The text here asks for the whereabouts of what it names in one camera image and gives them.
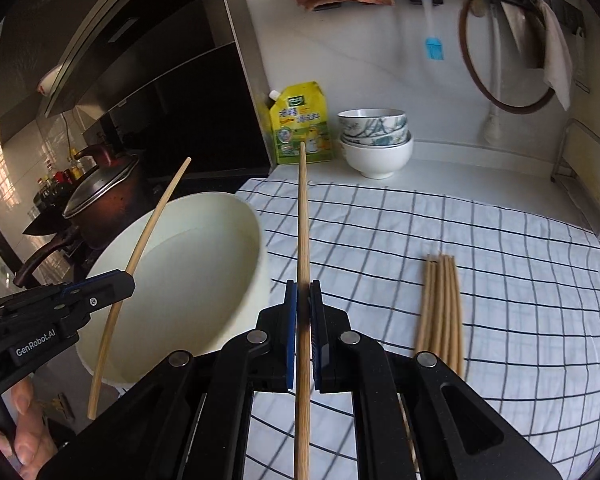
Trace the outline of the person's left hand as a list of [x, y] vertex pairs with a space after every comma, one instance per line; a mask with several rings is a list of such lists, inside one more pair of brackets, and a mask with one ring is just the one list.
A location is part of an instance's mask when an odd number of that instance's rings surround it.
[[0, 430], [0, 450], [7, 457], [17, 456], [20, 477], [34, 480], [42, 467], [57, 452], [48, 430], [41, 404], [35, 399], [32, 379], [27, 376], [9, 390], [8, 397], [17, 414], [14, 444]]

